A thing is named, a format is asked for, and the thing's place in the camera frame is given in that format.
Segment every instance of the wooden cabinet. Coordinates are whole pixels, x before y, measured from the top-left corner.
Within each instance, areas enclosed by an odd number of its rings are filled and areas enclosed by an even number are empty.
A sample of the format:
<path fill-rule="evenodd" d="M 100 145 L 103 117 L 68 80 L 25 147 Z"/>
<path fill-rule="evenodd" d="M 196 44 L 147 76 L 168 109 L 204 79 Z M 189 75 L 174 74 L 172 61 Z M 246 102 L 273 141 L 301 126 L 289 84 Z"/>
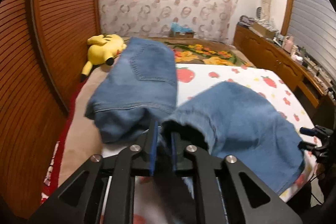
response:
<path fill-rule="evenodd" d="M 302 94 L 302 98 L 310 102 L 313 115 L 320 99 L 325 96 L 323 88 L 287 52 L 239 25 L 236 28 L 234 45 L 257 68 L 274 71 L 294 93 Z"/>

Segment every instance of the black cable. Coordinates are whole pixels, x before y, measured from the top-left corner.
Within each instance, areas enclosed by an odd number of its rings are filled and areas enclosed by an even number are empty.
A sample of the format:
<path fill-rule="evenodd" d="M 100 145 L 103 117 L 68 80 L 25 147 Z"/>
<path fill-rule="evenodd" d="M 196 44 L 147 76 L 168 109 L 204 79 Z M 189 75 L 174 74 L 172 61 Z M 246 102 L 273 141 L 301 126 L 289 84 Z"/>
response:
<path fill-rule="evenodd" d="M 320 203 L 320 204 L 322 205 L 322 203 L 316 198 L 316 196 L 314 196 L 313 193 L 311 193 L 311 195 L 316 199 L 316 201 L 317 201 L 318 203 Z"/>

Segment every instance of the pikachu plush toy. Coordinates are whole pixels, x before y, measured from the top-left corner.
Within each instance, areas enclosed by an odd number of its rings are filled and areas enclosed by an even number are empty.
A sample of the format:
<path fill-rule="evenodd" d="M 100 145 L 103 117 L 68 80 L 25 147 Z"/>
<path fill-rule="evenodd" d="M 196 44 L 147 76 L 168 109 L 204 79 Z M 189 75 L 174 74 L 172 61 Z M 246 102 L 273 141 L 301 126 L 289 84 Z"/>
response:
<path fill-rule="evenodd" d="M 109 34 L 105 37 L 103 34 L 96 35 L 89 38 L 87 44 L 91 46 L 87 52 L 88 61 L 82 70 L 82 80 L 89 76 L 94 65 L 104 63 L 109 66 L 113 65 L 117 55 L 126 48 L 123 39 L 116 34 Z"/>

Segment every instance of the window blind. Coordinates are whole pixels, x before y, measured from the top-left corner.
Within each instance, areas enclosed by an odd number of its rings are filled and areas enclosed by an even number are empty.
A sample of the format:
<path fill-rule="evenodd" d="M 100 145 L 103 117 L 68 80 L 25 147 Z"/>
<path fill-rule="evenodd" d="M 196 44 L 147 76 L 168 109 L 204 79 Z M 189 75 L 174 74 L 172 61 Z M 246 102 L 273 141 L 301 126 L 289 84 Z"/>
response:
<path fill-rule="evenodd" d="M 287 35 L 336 80 L 336 13 L 329 0 L 294 0 Z"/>

